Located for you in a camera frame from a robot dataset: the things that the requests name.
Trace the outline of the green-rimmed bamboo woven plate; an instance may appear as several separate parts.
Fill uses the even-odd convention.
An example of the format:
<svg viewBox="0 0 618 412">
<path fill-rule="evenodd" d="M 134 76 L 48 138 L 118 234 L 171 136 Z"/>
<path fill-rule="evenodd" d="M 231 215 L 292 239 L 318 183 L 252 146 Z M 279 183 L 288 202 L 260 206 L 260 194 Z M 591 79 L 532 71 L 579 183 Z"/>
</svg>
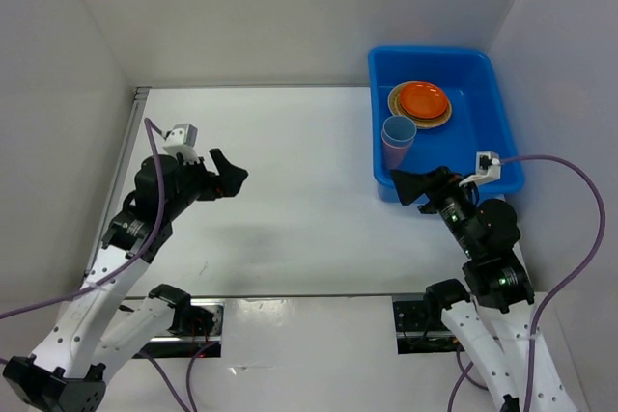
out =
<svg viewBox="0 0 618 412">
<path fill-rule="evenodd" d="M 393 116 L 399 115 L 399 116 L 405 116 L 405 117 L 412 119 L 419 129 L 433 129 L 433 128 L 437 128 L 437 127 L 440 127 L 446 124 L 450 120 L 452 113 L 453 113 L 453 107 L 452 107 L 452 104 L 449 98 L 448 98 L 449 106 L 448 106 L 447 111 L 444 114 L 442 114 L 440 117 L 435 118 L 435 119 L 430 119 L 430 120 L 417 119 L 417 118 L 412 117 L 411 115 L 409 115 L 402 109 L 399 103 L 399 93 L 401 89 L 404 87 L 404 85 L 409 82 L 412 82 L 412 81 L 407 81 L 407 82 L 398 84 L 390 91 L 388 98 L 387 98 L 387 106 L 391 114 Z"/>
</svg>

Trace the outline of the orange round plate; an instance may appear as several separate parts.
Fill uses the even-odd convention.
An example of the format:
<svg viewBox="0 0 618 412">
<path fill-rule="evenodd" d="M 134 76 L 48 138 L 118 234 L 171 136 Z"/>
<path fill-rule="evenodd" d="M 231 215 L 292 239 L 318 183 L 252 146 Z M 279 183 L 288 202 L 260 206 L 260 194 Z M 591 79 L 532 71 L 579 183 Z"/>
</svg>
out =
<svg viewBox="0 0 618 412">
<path fill-rule="evenodd" d="M 423 81 L 406 83 L 399 93 L 399 103 L 406 113 L 421 120 L 438 118 L 449 106 L 447 95 L 438 86 Z"/>
</svg>

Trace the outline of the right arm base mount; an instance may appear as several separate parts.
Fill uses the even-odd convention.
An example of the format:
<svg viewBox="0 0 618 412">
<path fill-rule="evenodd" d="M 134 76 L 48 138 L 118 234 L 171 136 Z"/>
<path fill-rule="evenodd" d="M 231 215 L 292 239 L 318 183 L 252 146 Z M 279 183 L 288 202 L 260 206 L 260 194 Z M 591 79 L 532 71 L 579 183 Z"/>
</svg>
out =
<svg viewBox="0 0 618 412">
<path fill-rule="evenodd" d="M 456 350 L 456 337 L 436 316 L 430 315 L 421 296 L 394 297 L 392 310 L 399 354 L 448 353 Z"/>
</svg>

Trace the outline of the blue plastic cup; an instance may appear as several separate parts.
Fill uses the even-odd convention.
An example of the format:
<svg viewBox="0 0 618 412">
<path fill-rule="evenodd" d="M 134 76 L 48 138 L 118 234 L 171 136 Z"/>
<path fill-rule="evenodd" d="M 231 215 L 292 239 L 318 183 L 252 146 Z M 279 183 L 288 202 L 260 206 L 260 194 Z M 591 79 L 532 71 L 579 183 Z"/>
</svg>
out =
<svg viewBox="0 0 618 412">
<path fill-rule="evenodd" d="M 381 140 L 384 144 L 394 148 L 410 146 L 416 137 L 415 122 L 405 116 L 391 116 L 387 118 L 381 128 Z"/>
</svg>

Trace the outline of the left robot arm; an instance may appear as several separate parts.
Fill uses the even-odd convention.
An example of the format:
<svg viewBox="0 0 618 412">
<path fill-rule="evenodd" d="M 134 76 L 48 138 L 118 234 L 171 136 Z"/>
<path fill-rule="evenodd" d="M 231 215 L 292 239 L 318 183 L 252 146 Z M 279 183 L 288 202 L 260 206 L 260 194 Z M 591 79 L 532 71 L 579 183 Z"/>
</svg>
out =
<svg viewBox="0 0 618 412">
<path fill-rule="evenodd" d="M 213 315 L 182 289 L 160 284 L 118 323 L 127 293 L 172 236 L 173 221 L 195 202 L 233 198 L 248 177 L 219 149 L 210 171 L 189 149 L 145 159 L 134 188 L 112 218 L 93 267 L 47 337 L 27 356 L 12 357 L 2 375 L 40 411 L 95 411 L 118 370 L 162 332 L 182 335 Z"/>
</svg>

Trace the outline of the pink plastic cup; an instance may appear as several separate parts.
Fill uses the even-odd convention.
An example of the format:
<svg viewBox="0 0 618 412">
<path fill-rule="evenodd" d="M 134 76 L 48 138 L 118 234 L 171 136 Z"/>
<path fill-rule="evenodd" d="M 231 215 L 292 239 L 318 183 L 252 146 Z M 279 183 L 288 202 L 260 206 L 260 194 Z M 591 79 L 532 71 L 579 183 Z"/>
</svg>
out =
<svg viewBox="0 0 618 412">
<path fill-rule="evenodd" d="M 413 137 L 396 137 L 383 130 L 381 132 L 382 162 L 386 169 L 397 169 L 404 161 L 414 142 Z"/>
</svg>

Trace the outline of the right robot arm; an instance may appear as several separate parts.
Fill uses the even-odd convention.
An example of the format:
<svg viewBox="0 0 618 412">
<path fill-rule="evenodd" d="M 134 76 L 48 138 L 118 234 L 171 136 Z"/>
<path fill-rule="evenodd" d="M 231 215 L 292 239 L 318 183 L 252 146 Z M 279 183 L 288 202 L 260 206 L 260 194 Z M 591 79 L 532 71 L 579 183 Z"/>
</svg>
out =
<svg viewBox="0 0 618 412">
<path fill-rule="evenodd" d="M 479 201 L 477 186 L 446 167 L 390 173 L 408 206 L 426 197 L 423 214 L 440 216 L 462 248 L 464 279 L 427 287 L 423 316 L 446 327 L 480 373 L 498 411 L 575 411 L 547 343 L 533 328 L 535 295 L 515 254 L 517 215 L 503 200 Z"/>
</svg>

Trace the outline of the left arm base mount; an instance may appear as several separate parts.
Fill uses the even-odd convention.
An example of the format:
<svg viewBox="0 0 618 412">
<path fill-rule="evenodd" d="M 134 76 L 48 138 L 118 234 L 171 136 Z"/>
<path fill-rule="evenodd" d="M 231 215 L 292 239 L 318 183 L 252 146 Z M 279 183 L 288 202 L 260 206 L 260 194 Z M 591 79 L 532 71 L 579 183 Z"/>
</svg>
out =
<svg viewBox="0 0 618 412">
<path fill-rule="evenodd" d="M 180 332 L 160 332 L 141 351 L 155 359 L 188 360 L 196 353 L 199 358 L 219 358 L 225 302 L 196 298 L 192 305 L 194 315 Z"/>
</svg>

